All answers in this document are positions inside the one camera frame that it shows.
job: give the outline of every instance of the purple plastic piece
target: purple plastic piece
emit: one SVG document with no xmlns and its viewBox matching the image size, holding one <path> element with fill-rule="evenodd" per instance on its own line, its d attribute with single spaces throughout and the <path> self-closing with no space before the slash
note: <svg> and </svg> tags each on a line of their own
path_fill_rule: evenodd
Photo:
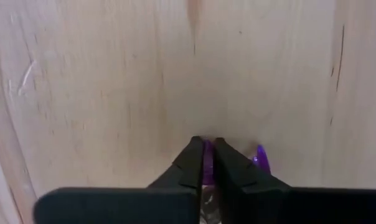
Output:
<svg viewBox="0 0 376 224">
<path fill-rule="evenodd" d="M 267 155 L 265 154 L 264 147 L 262 145 L 257 146 L 257 155 L 253 157 L 253 163 L 261 170 L 268 174 L 271 174 L 270 164 L 268 163 Z"/>
<path fill-rule="evenodd" d="M 205 152 L 203 158 L 203 184 L 214 185 L 213 178 L 213 144 L 209 140 L 205 140 Z"/>
</svg>

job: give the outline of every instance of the purple object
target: purple object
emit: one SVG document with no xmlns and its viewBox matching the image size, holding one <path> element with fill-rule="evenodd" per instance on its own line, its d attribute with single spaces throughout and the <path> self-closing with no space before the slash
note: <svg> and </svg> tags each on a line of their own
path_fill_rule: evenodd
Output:
<svg viewBox="0 0 376 224">
<path fill-rule="evenodd" d="M 265 154 L 262 145 L 257 146 L 257 155 L 253 157 L 253 163 L 267 174 L 271 174 L 270 164 L 268 163 L 267 155 Z"/>
<path fill-rule="evenodd" d="M 203 184 L 214 185 L 213 179 L 213 144 L 205 140 L 205 152 L 203 158 Z"/>
</svg>

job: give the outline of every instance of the wooden surface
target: wooden surface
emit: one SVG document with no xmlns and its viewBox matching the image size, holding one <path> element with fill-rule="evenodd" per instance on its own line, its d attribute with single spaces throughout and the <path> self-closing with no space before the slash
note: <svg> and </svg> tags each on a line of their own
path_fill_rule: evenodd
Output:
<svg viewBox="0 0 376 224">
<path fill-rule="evenodd" d="M 0 1 L 25 223 L 57 187 L 147 185 L 193 135 L 264 144 L 291 185 L 376 188 L 376 0 Z"/>
</svg>

